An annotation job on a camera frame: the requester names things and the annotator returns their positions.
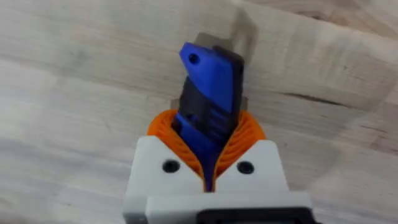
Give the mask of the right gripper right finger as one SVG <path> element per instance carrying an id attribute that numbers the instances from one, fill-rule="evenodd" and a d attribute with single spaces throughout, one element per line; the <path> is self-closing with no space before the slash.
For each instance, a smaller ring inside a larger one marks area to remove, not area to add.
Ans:
<path id="1" fill-rule="evenodd" d="M 275 142 L 268 140 L 247 111 L 215 164 L 214 192 L 287 192 L 284 169 Z"/>

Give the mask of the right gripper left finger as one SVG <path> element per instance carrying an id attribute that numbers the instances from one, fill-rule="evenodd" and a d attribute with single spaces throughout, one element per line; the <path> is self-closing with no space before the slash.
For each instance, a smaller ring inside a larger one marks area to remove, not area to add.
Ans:
<path id="1" fill-rule="evenodd" d="M 194 153 L 172 129 L 176 110 L 158 114 L 139 138 L 126 189 L 127 197 L 202 194 L 203 169 Z"/>

